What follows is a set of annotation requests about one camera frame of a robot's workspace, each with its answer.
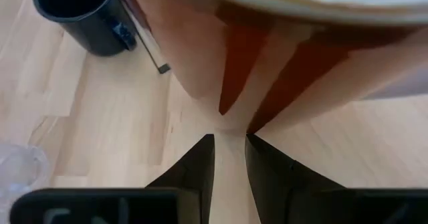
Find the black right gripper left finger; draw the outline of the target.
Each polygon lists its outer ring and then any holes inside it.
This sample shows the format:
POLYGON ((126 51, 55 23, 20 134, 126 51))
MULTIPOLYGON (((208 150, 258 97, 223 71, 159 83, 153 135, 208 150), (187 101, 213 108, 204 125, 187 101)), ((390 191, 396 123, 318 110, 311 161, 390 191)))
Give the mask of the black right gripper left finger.
POLYGON ((191 189, 199 194, 201 223, 208 224, 215 173, 215 137, 206 134, 147 187, 191 189))

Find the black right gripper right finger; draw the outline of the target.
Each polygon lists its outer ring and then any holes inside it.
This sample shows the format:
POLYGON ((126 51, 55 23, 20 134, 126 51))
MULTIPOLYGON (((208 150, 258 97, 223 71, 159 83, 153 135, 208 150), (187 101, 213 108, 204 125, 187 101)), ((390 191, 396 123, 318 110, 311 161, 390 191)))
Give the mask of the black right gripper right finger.
POLYGON ((246 135, 245 163, 257 213, 263 224, 290 222, 289 210, 295 191, 343 187, 255 134, 246 135))

